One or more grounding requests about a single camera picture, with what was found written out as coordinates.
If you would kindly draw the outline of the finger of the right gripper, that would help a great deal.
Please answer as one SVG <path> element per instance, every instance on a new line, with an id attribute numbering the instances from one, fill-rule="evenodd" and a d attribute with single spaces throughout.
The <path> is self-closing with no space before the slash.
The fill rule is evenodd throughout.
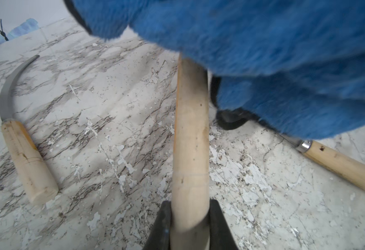
<path id="1" fill-rule="evenodd" d="M 216 112 L 216 121 L 224 130 L 235 130 L 242 125 L 244 125 L 247 121 L 254 118 L 254 114 L 242 110 L 221 110 L 217 104 L 217 95 L 219 92 L 221 77 L 212 76 L 211 84 L 210 84 L 210 99 L 213 106 L 217 109 Z"/>

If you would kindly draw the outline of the blue rag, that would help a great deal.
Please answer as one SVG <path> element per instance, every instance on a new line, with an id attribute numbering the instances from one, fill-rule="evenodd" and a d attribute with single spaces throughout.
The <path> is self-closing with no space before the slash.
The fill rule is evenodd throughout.
<path id="1" fill-rule="evenodd" d="M 221 110 L 300 139 L 365 125 L 365 1 L 66 1 L 90 34 L 130 28 L 221 77 Z"/>

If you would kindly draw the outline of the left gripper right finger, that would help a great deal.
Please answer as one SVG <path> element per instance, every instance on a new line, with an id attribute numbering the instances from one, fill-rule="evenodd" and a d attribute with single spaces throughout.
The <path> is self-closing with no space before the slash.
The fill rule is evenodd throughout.
<path id="1" fill-rule="evenodd" d="M 238 250 L 219 202 L 210 200 L 210 250 Z"/>

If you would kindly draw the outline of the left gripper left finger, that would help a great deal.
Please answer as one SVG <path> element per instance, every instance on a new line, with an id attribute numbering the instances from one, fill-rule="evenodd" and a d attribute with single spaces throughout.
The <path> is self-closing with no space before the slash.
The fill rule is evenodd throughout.
<path id="1" fill-rule="evenodd" d="M 172 221 L 171 202 L 164 201 L 158 211 L 143 250 L 169 250 Z"/>

